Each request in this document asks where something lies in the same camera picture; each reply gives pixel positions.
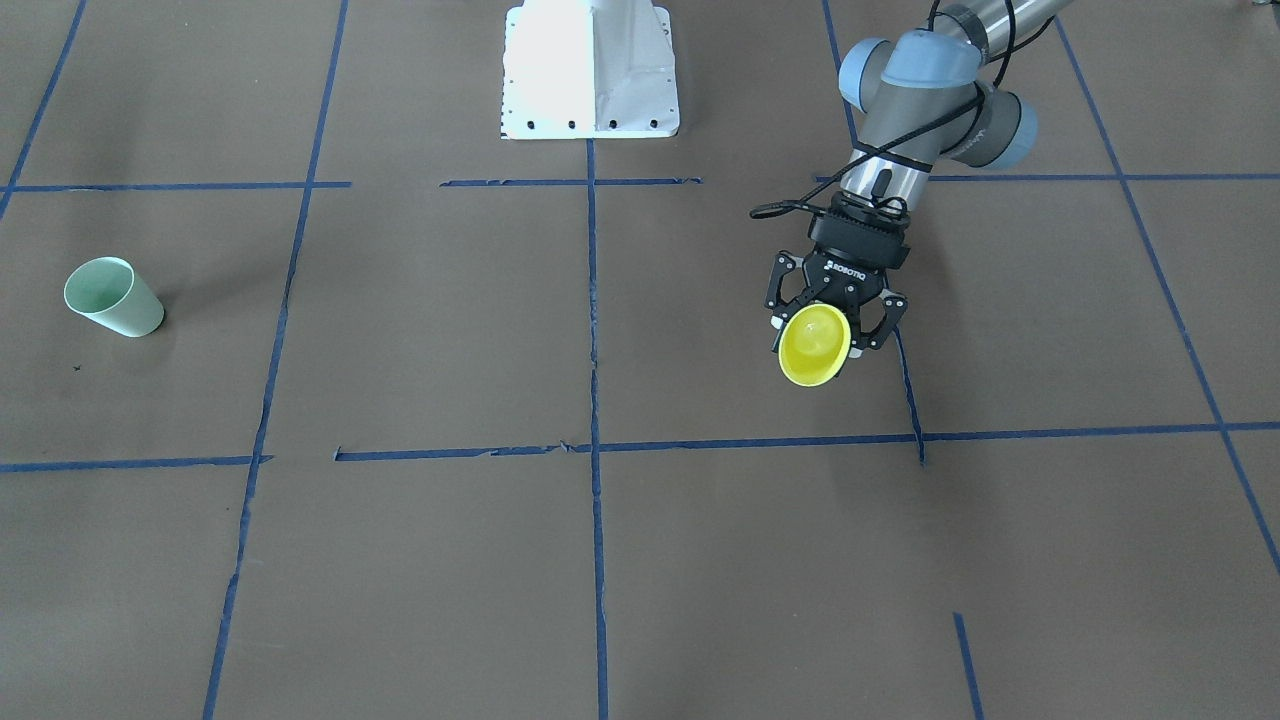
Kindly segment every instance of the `light blue cap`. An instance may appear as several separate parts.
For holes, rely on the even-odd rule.
[[[945,88],[978,78],[982,53],[968,42],[913,29],[897,41],[882,79],[899,87]]]
[[[863,74],[867,72],[872,53],[884,42],[888,41],[883,37],[868,37],[854,45],[854,49],[845,55],[845,61],[840,64],[840,94],[863,113],[867,111],[867,108],[863,108]]]
[[[1023,109],[1023,117],[1018,120],[1018,129],[1014,132],[1014,138],[1009,141],[1009,147],[1005,147],[1005,151],[1000,156],[983,165],[984,170],[1007,170],[1021,163],[1023,158],[1034,147],[1036,136],[1039,135],[1039,117],[1036,114],[1036,108],[1032,108],[1021,97],[1018,97],[1018,105]]]

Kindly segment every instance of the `yellow cup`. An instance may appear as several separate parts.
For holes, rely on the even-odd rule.
[[[800,387],[818,387],[836,377],[849,359],[854,332],[844,313],[814,302],[782,328],[778,365]]]

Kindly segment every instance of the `mint green cup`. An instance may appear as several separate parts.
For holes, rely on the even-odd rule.
[[[160,327],[164,306],[133,265],[119,258],[90,260],[63,286],[67,306],[124,337],[142,337]]]

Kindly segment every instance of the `silver metal tube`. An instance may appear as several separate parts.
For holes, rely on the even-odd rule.
[[[1042,24],[1044,24],[1044,20],[1059,14],[1062,8],[1070,5],[1071,1],[1073,0],[1012,0],[1014,22],[1018,24],[1018,37],[1014,40],[1020,40],[1036,32]],[[1005,49],[1009,47],[1009,9],[1005,8],[1005,0],[969,0],[968,3],[959,4],[964,5],[970,13],[977,15],[982,22],[982,26],[986,28],[987,51],[984,55],[989,59],[1004,54]],[[948,15],[938,15],[933,24],[933,31],[957,40],[973,42],[973,38],[969,37],[965,28]]]

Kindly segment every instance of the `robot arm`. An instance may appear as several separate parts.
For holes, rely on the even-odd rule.
[[[942,10],[934,3],[927,27],[896,44],[864,40],[845,58],[841,94],[867,114],[850,163],[800,200],[751,211],[756,219],[792,210],[813,215],[813,250],[804,258],[778,252],[764,300],[778,329],[774,351],[790,379],[822,384],[846,357],[888,341],[908,300],[890,290],[886,270],[906,260],[911,211],[940,158],[1005,169],[1030,150],[1036,113],[998,82],[1018,41],[1034,40],[1070,1],[968,0]],[[1004,63],[996,82],[978,81],[979,68],[991,61]],[[840,191],[828,206],[809,204],[836,182]],[[805,288],[785,300],[782,281],[795,270]],[[860,309],[872,301],[883,316],[864,331]],[[812,305],[824,307],[792,323]]]

